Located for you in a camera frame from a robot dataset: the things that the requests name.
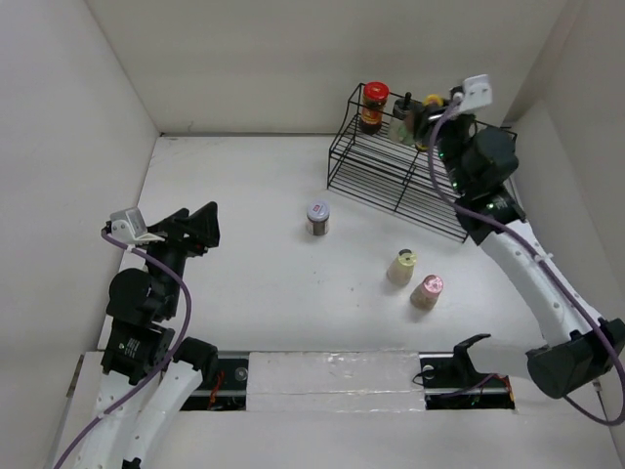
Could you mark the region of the yellow-cap green-label sauce bottle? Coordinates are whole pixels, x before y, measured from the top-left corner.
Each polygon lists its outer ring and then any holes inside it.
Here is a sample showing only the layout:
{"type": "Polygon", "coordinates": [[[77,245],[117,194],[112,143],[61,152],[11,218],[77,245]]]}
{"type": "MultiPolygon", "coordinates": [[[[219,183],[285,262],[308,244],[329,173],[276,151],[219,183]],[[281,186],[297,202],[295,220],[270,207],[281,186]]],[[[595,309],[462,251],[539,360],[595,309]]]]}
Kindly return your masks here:
{"type": "Polygon", "coordinates": [[[445,99],[437,94],[427,96],[424,102],[411,101],[398,129],[399,141],[420,151],[427,150],[435,123],[445,107],[445,99]]]}

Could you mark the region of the black-lid spice shaker jar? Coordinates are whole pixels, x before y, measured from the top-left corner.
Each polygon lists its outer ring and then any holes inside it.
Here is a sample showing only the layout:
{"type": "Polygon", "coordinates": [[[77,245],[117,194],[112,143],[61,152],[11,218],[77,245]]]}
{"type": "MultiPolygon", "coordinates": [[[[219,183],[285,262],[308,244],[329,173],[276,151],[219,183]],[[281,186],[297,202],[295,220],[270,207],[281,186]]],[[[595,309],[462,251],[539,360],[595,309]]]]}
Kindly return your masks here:
{"type": "Polygon", "coordinates": [[[395,143],[400,143],[403,137],[400,135],[400,129],[403,121],[409,115],[412,108],[412,94],[406,92],[401,98],[397,98],[394,102],[392,117],[389,123],[388,137],[395,143]]]}

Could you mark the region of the white-lid dark sauce jar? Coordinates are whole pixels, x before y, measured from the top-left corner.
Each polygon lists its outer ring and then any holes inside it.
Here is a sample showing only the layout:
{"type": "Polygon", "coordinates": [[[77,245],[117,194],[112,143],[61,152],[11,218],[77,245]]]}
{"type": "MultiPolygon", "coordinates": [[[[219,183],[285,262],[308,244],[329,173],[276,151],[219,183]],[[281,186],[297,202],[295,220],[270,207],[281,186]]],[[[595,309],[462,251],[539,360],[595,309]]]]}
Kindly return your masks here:
{"type": "Polygon", "coordinates": [[[323,200],[310,203],[307,208],[307,229],[311,235],[321,236],[328,232],[330,218],[329,205],[323,200]]]}

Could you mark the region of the red-lid chili sauce jar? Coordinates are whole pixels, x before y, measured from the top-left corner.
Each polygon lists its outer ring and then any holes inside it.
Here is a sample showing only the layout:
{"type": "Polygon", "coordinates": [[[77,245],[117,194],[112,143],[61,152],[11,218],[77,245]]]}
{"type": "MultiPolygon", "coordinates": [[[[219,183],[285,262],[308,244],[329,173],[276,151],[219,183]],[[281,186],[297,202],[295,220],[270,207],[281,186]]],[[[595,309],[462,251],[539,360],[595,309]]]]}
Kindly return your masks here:
{"type": "Polygon", "coordinates": [[[375,135],[382,127],[389,87],[380,81],[364,85],[361,96],[359,128],[366,135],[375,135]]]}

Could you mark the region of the yellow-lid spice jar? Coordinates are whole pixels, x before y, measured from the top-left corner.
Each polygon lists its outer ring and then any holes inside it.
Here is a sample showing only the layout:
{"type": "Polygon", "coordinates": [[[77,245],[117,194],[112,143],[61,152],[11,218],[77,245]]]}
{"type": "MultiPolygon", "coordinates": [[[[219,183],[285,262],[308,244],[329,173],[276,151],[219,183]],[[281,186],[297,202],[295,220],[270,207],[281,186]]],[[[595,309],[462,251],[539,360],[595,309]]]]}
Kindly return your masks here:
{"type": "Polygon", "coordinates": [[[387,268],[387,279],[395,286],[407,285],[414,273],[417,256],[410,249],[404,248],[398,251],[395,259],[387,268]]]}

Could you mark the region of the pink-lid spice jar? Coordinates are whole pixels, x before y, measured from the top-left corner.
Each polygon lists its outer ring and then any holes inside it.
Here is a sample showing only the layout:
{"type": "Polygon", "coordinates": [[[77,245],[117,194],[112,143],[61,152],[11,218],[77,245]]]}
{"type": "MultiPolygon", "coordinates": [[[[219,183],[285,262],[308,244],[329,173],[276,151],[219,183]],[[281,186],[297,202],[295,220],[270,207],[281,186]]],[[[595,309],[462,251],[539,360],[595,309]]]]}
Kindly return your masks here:
{"type": "Polygon", "coordinates": [[[410,295],[410,303],[417,309],[431,311],[443,291],[443,280],[437,275],[426,276],[410,295]]]}

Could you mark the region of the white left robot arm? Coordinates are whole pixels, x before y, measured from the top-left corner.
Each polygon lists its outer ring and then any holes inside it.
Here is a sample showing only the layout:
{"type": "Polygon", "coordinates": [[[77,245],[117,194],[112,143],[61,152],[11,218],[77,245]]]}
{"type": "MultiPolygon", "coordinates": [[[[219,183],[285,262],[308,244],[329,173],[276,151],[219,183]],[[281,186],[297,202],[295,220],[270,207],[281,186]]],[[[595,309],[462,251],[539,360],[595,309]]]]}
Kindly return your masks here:
{"type": "Polygon", "coordinates": [[[151,226],[139,208],[120,210],[101,237],[145,264],[109,285],[112,322],[93,416],[55,465],[73,456],[77,468],[148,468],[185,401],[217,378],[217,347],[188,336],[192,302],[183,276],[188,259],[220,243],[218,205],[182,208],[151,226]]]}

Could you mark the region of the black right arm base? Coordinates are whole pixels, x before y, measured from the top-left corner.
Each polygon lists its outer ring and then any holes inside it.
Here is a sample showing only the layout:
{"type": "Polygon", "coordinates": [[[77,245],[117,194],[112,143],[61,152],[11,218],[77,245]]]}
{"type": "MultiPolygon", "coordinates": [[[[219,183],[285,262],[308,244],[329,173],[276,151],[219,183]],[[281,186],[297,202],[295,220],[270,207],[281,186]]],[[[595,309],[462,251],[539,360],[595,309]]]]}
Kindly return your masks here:
{"type": "Polygon", "coordinates": [[[424,391],[426,410],[515,410],[508,376],[477,372],[469,349],[489,334],[477,334],[453,347],[451,352],[419,354],[420,370],[412,383],[424,391]]]}

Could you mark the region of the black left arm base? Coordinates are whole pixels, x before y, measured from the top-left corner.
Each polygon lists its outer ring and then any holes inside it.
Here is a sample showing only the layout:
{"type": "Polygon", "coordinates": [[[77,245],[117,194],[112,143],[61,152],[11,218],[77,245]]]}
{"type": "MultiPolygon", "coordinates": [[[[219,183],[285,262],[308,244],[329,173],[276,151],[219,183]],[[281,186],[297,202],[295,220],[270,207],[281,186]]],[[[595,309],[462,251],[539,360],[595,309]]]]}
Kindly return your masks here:
{"type": "Polygon", "coordinates": [[[193,391],[183,403],[181,411],[245,410],[248,377],[248,354],[219,356],[213,379],[193,391]]]}

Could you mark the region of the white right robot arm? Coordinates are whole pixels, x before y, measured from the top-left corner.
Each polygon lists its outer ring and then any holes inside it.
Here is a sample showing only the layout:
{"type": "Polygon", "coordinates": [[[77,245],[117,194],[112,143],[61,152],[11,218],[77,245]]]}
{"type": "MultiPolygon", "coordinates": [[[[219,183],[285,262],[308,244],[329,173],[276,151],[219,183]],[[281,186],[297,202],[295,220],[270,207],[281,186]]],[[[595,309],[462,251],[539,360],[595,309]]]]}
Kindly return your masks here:
{"type": "Polygon", "coordinates": [[[438,184],[427,150],[434,190],[456,215],[478,224],[470,238],[506,274],[533,313],[545,344],[520,354],[514,348],[485,356],[499,358],[508,374],[531,380],[546,396],[571,401],[569,394],[615,370],[624,379],[619,353],[624,347],[624,322],[608,321],[573,291],[550,255],[541,247],[522,217],[505,224],[448,198],[438,184]]]}

